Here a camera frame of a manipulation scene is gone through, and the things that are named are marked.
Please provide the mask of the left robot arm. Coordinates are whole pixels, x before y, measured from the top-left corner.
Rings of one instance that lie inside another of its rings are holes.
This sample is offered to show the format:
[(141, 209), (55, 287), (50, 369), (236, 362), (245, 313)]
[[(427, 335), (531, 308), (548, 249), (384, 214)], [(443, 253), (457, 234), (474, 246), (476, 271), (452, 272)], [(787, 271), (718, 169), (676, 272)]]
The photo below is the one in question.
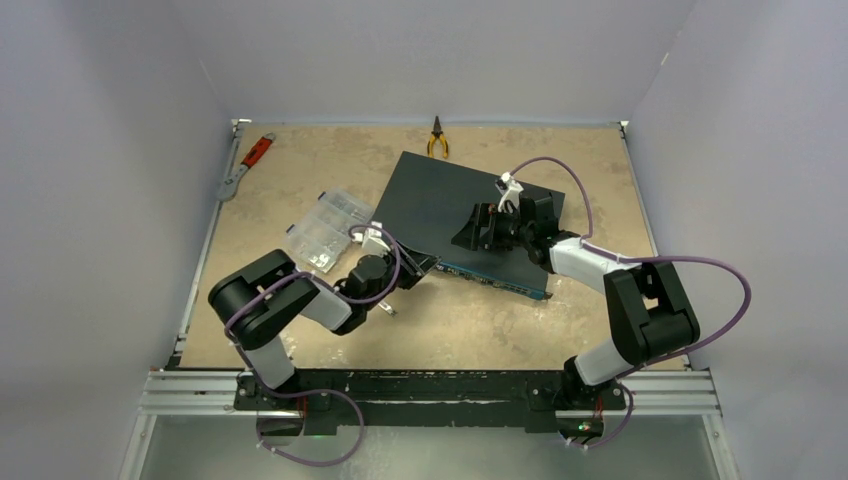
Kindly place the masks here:
[(361, 257), (346, 277), (328, 284), (276, 249), (215, 284), (208, 303), (258, 375), (260, 397), (284, 409), (298, 395), (297, 370), (280, 338), (293, 320), (303, 317), (346, 335), (386, 296), (412, 289), (440, 261), (401, 244)]

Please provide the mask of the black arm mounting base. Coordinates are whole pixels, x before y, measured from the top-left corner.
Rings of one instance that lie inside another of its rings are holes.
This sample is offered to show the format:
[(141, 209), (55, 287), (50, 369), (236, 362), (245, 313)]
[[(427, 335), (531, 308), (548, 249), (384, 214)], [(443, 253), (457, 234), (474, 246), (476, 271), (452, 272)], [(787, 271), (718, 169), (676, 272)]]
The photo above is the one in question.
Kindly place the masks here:
[(602, 415), (626, 407), (623, 388), (579, 387), (560, 370), (300, 369), (276, 393), (240, 374), (234, 395), (235, 410), (293, 414), (308, 435), (364, 423), (599, 436)]

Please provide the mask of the dark grey network switch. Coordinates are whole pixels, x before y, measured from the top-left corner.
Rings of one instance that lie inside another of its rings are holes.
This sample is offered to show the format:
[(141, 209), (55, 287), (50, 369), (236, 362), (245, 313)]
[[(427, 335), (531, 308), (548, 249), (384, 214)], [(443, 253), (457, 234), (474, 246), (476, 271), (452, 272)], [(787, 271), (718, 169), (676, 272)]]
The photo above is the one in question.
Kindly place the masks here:
[(534, 300), (551, 297), (549, 274), (533, 265), (524, 249), (489, 253), (451, 243), (477, 203), (497, 203), (495, 174), (404, 152), (400, 155), (372, 219), (413, 250), (439, 256), (437, 269)]

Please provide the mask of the small white network plug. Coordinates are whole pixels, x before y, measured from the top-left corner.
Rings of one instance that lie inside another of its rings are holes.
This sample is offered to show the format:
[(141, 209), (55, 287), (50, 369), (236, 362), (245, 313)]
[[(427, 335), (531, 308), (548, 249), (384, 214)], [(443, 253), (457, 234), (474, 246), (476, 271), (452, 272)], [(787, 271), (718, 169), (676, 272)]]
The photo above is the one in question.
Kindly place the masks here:
[(385, 301), (379, 302), (378, 307), (380, 307), (385, 313), (387, 313), (388, 315), (390, 315), (392, 317), (394, 317), (397, 314), (396, 310)]

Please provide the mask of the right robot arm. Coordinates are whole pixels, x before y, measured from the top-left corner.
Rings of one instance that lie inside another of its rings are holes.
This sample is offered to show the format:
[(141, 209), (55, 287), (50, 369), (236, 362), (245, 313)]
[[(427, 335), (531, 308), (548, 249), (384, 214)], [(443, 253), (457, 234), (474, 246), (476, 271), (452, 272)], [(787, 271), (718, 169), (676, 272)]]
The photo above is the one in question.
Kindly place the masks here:
[(531, 263), (576, 280), (605, 297), (610, 338), (567, 360), (564, 399), (584, 407), (619, 375), (690, 346), (700, 326), (679, 275), (669, 261), (625, 259), (562, 230), (549, 197), (524, 194), (503, 206), (478, 203), (453, 245), (490, 252), (523, 248)]

